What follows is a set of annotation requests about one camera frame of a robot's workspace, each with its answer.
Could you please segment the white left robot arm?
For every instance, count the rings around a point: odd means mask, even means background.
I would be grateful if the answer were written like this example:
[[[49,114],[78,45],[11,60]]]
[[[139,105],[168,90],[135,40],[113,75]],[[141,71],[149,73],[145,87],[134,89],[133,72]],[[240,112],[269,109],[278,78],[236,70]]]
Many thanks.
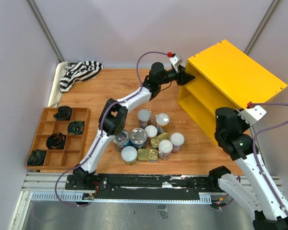
[[[77,185],[84,190],[93,185],[98,162],[110,142],[124,129],[129,112],[154,99],[161,92],[163,84],[174,81],[178,86],[183,86],[194,79],[195,76],[187,73],[181,65],[165,70],[162,63],[155,62],[136,91],[118,100],[108,99],[99,118],[96,138],[85,157],[73,169]]]

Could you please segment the tall yellow blue can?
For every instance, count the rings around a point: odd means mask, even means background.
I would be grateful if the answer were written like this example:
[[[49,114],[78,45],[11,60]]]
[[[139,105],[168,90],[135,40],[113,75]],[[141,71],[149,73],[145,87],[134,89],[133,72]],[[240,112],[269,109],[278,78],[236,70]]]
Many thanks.
[[[137,117],[141,128],[145,129],[147,126],[151,125],[151,111],[147,109],[141,109],[137,113]]]

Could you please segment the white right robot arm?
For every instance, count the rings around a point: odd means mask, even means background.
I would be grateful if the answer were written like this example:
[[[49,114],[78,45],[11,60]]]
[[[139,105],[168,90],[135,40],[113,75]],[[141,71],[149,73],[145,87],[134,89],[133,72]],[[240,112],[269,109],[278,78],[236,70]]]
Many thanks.
[[[219,147],[239,166],[253,192],[248,191],[225,166],[209,172],[208,187],[224,191],[250,217],[256,230],[288,230],[288,201],[269,174],[256,146],[257,137],[245,131],[266,115],[262,103],[249,103],[247,109],[216,109],[215,139]]]

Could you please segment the yellow wooden shelf cabinet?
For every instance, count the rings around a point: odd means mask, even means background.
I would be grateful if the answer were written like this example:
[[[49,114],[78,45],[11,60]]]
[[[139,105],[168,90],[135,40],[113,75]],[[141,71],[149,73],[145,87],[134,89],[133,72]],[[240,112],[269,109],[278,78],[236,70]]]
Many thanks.
[[[214,143],[216,109],[268,102],[287,87],[227,40],[188,58],[185,71],[195,79],[180,87],[177,102]]]

